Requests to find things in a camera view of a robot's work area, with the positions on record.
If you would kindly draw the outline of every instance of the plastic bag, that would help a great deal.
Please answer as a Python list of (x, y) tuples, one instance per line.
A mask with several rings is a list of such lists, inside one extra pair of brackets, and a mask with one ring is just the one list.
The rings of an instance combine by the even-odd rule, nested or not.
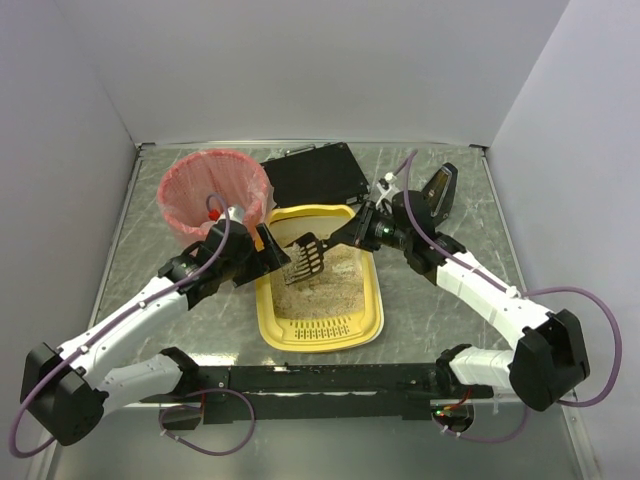
[[(256, 225), (274, 207), (273, 187), (264, 169), (253, 158), (235, 150), (213, 149), (187, 155), (162, 177), (156, 196), (169, 228), (182, 246), (204, 240), (214, 223), (207, 197), (221, 195), (228, 206), (245, 210), (243, 223), (254, 239)], [(211, 208), (222, 212), (215, 199)]]

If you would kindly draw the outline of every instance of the white arm segment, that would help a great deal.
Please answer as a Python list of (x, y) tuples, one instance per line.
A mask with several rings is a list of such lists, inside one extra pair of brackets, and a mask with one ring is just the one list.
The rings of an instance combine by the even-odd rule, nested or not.
[[(102, 322), (82, 335), (73, 338), (62, 345), (60, 356), (66, 358), (95, 336), (107, 323), (120, 312), (132, 305), (139, 304), (149, 295), (172, 285), (167, 278), (154, 277), (142, 291), (113, 312)], [(120, 325), (115, 327), (106, 336), (101, 338), (84, 355), (71, 363), (71, 367), (82, 367), (86, 370), (84, 379), (91, 387), (97, 387), (114, 365), (121, 363), (126, 355), (130, 354), (136, 345), (141, 344), (155, 330), (171, 320), (180, 317), (189, 309), (186, 295), (174, 292), (155, 302), (144, 305), (141, 310), (130, 315)]]
[(498, 330), (511, 348), (516, 348), (525, 327), (536, 328), (549, 319), (548, 308), (518, 298), (515, 287), (510, 287), (489, 272), (471, 253), (456, 253), (454, 256), (504, 285), (507, 292), (501, 292), (476, 273), (450, 259), (438, 267), (438, 286), (453, 293), (479, 313)]
[(165, 355), (158, 354), (146, 362), (111, 370), (98, 390), (107, 392), (104, 415), (152, 395), (169, 393), (180, 381), (178, 365)]
[(449, 366), (462, 385), (489, 385), (512, 390), (509, 365), (512, 350), (483, 350), (469, 347), (456, 355)]

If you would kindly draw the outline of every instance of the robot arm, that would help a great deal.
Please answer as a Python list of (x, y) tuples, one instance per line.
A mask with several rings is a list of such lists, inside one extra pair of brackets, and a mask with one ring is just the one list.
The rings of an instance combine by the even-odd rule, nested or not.
[(412, 270), (464, 301), (511, 347), (497, 351), (458, 345), (443, 352), (437, 363), (448, 376), (446, 381), (452, 385), (509, 388), (529, 407), (543, 411), (586, 379), (589, 362), (575, 315), (567, 310), (555, 313), (521, 298), (515, 287), (489, 272), (462, 244), (436, 232), (432, 209), (423, 192), (408, 193), (418, 225), (449, 255), (438, 252), (418, 235), (402, 193), (396, 193), (390, 208), (384, 211), (376, 209), (372, 201), (366, 202), (325, 245), (330, 248), (342, 243), (366, 251), (385, 245), (401, 250)]
[[(256, 227), (264, 246), (258, 251), (241, 223), (242, 217), (241, 209), (230, 208), (229, 218), (222, 217), (213, 225), (204, 242), (194, 243), (169, 260), (139, 294), (101, 323), (55, 350), (43, 343), (27, 355), (21, 401), (50, 372), (69, 362), (28, 406), (28, 411), (62, 445), (82, 439), (104, 415), (124, 405), (156, 394), (195, 389), (189, 374), (198, 366), (176, 348), (165, 349), (136, 365), (114, 367), (155, 329), (215, 294), (223, 282), (230, 280), (240, 286), (290, 261), (263, 224)], [(193, 277), (219, 248), (225, 229), (228, 239), (220, 255), (206, 271)], [(182, 282), (183, 286), (173, 293), (160, 295), (186, 277), (192, 281)], [(109, 328), (132, 307), (137, 310)]]

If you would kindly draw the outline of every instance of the litter scoop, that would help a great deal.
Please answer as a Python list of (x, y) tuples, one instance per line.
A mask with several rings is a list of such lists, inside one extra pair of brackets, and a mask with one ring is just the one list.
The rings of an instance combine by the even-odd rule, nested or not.
[(334, 231), (327, 240), (320, 240), (307, 232), (291, 242), (288, 252), (291, 263), (283, 267), (285, 285), (303, 282), (324, 271), (324, 254), (343, 244), (367, 252), (374, 252), (381, 244), (395, 245), (399, 239), (392, 220), (376, 212), (375, 203), (367, 201), (345, 225)]
[(313, 232), (307, 232), (291, 242), (291, 263), (283, 267), (285, 285), (303, 282), (324, 271), (324, 253), (337, 245), (336, 242), (320, 240)]

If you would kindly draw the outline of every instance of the cable clip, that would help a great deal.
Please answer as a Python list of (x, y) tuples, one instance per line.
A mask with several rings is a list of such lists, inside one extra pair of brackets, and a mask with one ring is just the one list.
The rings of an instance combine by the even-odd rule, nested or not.
[(509, 298), (522, 298), (522, 294), (513, 285), (511, 287), (507, 287), (504, 293), (506, 293)]

